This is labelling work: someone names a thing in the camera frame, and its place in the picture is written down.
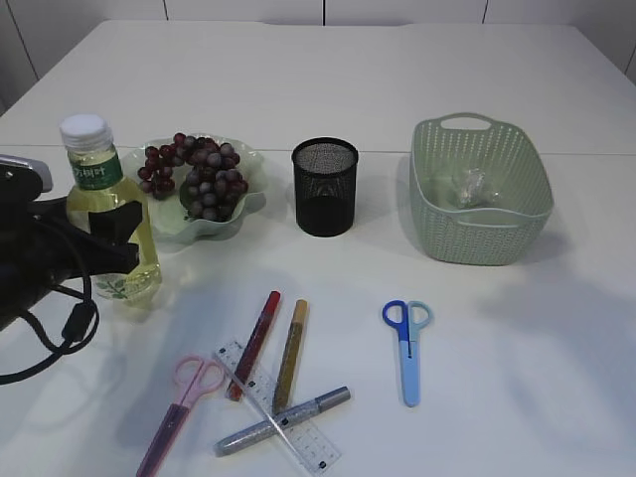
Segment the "green bottle label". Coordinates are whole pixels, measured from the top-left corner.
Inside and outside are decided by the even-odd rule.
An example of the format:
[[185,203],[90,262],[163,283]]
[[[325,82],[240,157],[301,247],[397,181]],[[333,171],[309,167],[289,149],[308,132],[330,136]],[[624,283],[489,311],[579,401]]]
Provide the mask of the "green bottle label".
[[115,185],[123,177],[119,156],[115,154],[100,164],[83,166],[71,163],[76,184],[80,189],[98,191]]

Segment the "scissor blade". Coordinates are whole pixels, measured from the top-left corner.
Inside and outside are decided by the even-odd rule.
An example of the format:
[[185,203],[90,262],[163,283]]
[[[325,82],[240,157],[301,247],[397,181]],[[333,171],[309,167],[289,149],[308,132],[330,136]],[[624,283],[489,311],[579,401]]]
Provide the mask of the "scissor blade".
[[419,404],[419,351],[416,343],[399,342],[401,392],[409,407]]
[[190,410],[187,407],[170,404],[145,457],[141,461],[137,477],[152,477],[157,473],[189,413]]

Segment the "red marker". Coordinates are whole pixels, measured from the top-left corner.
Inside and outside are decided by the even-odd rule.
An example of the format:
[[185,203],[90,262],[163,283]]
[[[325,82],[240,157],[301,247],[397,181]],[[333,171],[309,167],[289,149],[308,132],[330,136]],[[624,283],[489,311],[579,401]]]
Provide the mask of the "red marker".
[[[237,369],[235,370],[235,375],[242,383],[245,383],[256,362],[260,348],[262,348],[262,344],[265,341],[265,336],[267,336],[267,330],[269,330],[269,326],[274,319],[274,313],[279,301],[280,293],[277,291],[269,293],[269,298],[267,298],[267,302],[260,312],[256,326],[254,326],[254,330],[251,332],[247,346],[245,346],[245,351],[242,352]],[[235,382],[231,382],[226,392],[226,397],[231,400],[239,400],[241,394],[242,391],[239,386],[236,385]]]

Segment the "basket handle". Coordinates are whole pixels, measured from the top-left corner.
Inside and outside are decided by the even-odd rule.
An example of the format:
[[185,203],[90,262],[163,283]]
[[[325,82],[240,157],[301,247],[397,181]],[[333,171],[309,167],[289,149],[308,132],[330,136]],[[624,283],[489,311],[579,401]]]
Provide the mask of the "basket handle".
[[[483,222],[478,220],[479,216],[486,215],[492,219],[493,213],[497,214],[497,224],[488,224],[488,222],[493,222],[492,220]],[[506,211],[503,209],[497,209],[496,211],[493,211],[492,209],[477,209],[458,213],[455,217],[455,222],[457,222],[460,226],[485,228],[496,227],[497,229],[518,229],[519,227],[527,224],[529,221],[530,219],[524,214]]]
[[488,116],[484,116],[483,114],[479,114],[477,112],[455,112],[453,114],[447,114],[445,116],[438,117],[434,121],[437,122],[439,124],[439,127],[443,129],[455,129],[454,127],[446,127],[442,123],[450,119],[464,119],[464,118],[477,119],[479,121],[487,122],[488,127],[486,127],[485,129],[490,129],[495,123],[498,122],[495,119],[492,119]]

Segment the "bunch of grapes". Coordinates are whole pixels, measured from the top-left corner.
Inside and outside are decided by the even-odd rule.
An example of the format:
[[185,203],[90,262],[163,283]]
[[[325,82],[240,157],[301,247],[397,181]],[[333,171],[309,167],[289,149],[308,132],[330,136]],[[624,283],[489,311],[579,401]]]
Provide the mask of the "bunch of grapes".
[[152,194],[155,199],[165,199],[175,190],[173,169],[185,163],[179,144],[185,142],[186,135],[178,132],[173,139],[172,144],[163,144],[158,149],[154,146],[146,147],[146,162],[137,171],[137,176],[142,180],[139,187],[146,194]]
[[204,138],[203,144],[187,159],[193,168],[182,186],[182,204],[191,218],[226,222],[248,184],[236,169],[240,157],[229,142],[218,145]]

